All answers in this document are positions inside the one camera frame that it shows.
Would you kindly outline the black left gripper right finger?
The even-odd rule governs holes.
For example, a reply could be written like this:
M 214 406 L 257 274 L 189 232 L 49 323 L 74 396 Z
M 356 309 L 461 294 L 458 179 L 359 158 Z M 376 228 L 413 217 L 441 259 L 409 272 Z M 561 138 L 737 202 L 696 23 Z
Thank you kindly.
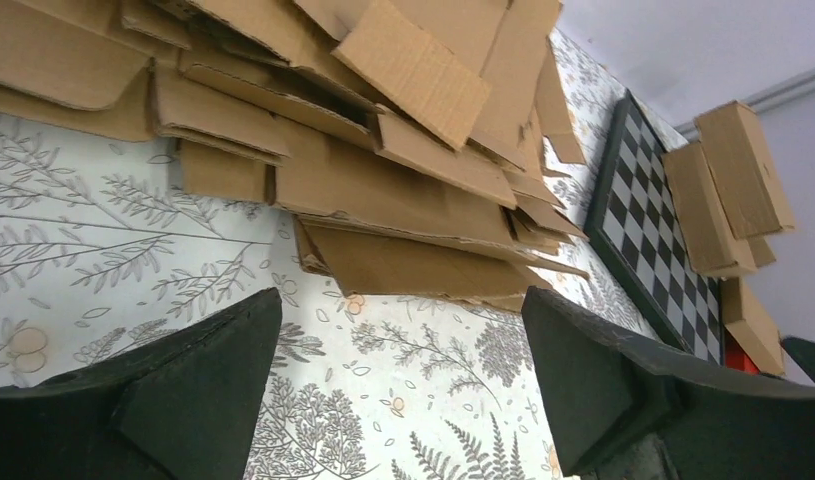
M 669 479 L 815 479 L 815 386 L 698 359 L 530 287 L 521 310 L 561 469 L 627 476 L 651 437 Z

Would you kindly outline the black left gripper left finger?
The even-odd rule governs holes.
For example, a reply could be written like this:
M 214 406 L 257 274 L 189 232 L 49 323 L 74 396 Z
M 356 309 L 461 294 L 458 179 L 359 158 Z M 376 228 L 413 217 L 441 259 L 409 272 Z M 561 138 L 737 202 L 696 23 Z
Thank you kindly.
M 282 323 L 276 289 L 32 388 L 0 388 L 0 479 L 239 479 Z

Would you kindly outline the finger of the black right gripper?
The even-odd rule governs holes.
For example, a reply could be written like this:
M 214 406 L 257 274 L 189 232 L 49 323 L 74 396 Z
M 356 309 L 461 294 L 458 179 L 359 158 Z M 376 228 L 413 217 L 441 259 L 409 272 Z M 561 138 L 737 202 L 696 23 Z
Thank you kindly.
M 815 383 L 815 342 L 795 336 L 787 336 L 781 340 L 781 345 L 784 351 Z

